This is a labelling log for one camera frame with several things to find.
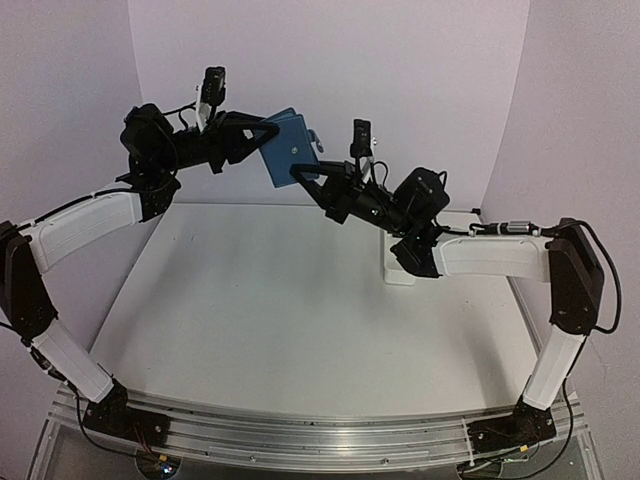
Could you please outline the blue card holder wallet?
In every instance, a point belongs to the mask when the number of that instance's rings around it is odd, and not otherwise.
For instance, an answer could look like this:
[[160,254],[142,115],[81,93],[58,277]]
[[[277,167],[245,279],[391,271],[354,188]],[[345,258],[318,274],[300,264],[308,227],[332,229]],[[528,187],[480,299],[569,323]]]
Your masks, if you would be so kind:
[[259,148],[273,186],[282,188],[295,184],[296,180],[290,174],[291,166],[317,165],[317,154],[324,152],[320,137],[307,127],[304,116],[293,107],[264,118],[262,122],[279,127],[279,133]]

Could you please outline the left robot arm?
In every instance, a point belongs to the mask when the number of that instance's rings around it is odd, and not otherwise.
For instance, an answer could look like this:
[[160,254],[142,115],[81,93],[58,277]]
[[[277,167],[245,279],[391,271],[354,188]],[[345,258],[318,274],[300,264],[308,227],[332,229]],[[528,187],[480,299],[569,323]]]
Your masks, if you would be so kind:
[[97,420],[114,435],[127,434],[134,413],[108,396],[117,382],[99,367],[62,324],[42,279],[59,261],[117,230],[164,214],[181,184],[180,170],[207,164],[218,174],[237,164],[280,129],[264,118],[218,112],[201,126],[174,130],[154,104],[133,108],[120,141],[128,173],[21,225],[1,225],[1,309],[10,328],[48,371],[97,403]]

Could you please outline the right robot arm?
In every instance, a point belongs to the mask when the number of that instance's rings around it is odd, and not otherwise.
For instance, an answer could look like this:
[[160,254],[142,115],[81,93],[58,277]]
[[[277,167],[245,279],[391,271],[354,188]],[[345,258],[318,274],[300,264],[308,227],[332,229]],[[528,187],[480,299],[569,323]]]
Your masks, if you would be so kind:
[[437,220],[449,203],[443,173],[418,167],[393,192],[348,161],[294,164],[290,173],[326,217],[343,224],[355,216],[395,237],[390,252],[409,275],[503,276],[549,284],[551,332],[521,401],[536,410],[551,406],[598,323],[604,271],[584,223],[563,219],[539,227],[511,221],[455,230]]

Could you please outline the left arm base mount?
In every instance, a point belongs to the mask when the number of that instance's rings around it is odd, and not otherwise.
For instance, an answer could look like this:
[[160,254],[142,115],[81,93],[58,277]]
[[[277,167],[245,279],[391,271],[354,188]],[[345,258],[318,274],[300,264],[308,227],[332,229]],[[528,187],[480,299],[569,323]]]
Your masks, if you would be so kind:
[[149,447],[165,444],[170,427],[167,415],[131,407],[128,391],[118,382],[99,402],[89,402],[81,425],[92,431]]

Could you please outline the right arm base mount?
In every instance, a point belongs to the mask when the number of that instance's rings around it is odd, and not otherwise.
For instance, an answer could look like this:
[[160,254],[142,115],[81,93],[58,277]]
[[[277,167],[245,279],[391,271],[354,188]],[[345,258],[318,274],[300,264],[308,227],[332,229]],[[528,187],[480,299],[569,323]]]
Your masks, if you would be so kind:
[[520,397],[509,415],[476,420],[469,425],[467,433],[473,451],[483,454],[553,439],[556,427],[550,408],[537,409]]

